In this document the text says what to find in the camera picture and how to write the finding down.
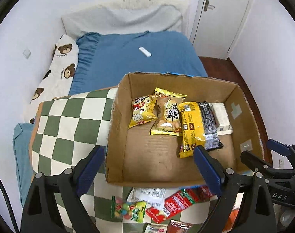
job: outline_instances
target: green and white checkered blanket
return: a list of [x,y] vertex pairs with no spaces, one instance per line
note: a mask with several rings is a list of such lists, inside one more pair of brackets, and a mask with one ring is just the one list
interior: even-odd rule
[[[34,172],[43,172],[46,176],[60,174],[66,168],[73,168],[96,144],[106,147],[116,91],[117,88],[103,89],[41,103],[30,142]],[[146,224],[153,223],[147,215],[141,224],[111,219],[112,196],[127,199],[131,187],[108,184],[104,171],[102,165],[88,193],[81,197],[92,221],[103,233],[144,232]],[[177,190],[167,190],[166,196]],[[67,231],[74,232],[61,195],[55,196]],[[206,220],[209,208],[209,201],[194,204],[171,219],[192,223],[194,226],[188,233],[197,232]]]

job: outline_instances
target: blue gripper pad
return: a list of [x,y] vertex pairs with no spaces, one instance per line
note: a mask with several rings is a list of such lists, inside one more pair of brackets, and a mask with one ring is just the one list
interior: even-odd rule
[[221,197],[221,178],[198,147],[194,149],[194,161],[211,193]]
[[76,183],[76,194],[78,197],[81,197],[83,194],[86,194],[93,182],[101,164],[104,161],[105,152],[103,147],[98,147],[98,149],[92,155],[90,161],[86,163],[86,167],[78,177]]
[[290,150],[287,145],[282,144],[274,139],[269,139],[266,143],[268,149],[279,153],[280,155],[286,157],[290,155]]

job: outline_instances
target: bear print pillow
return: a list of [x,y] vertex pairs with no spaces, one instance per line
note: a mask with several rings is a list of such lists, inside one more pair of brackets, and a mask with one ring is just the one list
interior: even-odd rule
[[24,113],[24,121],[33,123],[41,102],[50,101],[69,94],[78,62],[79,48],[68,35],[63,35],[55,44],[52,63]]

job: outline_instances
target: cardboard box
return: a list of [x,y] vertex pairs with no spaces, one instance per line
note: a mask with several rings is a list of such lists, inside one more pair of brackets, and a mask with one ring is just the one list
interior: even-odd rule
[[106,157],[108,183],[159,188],[204,184],[193,157],[178,158],[182,137],[150,135],[153,121],[127,129],[132,99],[154,94],[156,87],[186,94],[185,102],[225,104],[234,132],[220,136],[224,147],[210,152],[224,168],[239,173],[249,170],[240,161],[246,149],[264,158],[254,116],[236,83],[187,75],[132,73],[121,80],[113,103]]

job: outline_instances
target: light switch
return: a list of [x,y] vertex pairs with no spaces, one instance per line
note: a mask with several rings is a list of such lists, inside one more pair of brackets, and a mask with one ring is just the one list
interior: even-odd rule
[[30,50],[29,50],[28,48],[25,49],[25,50],[24,50],[24,57],[25,57],[26,59],[28,59],[28,58],[30,57],[30,55],[31,55]]

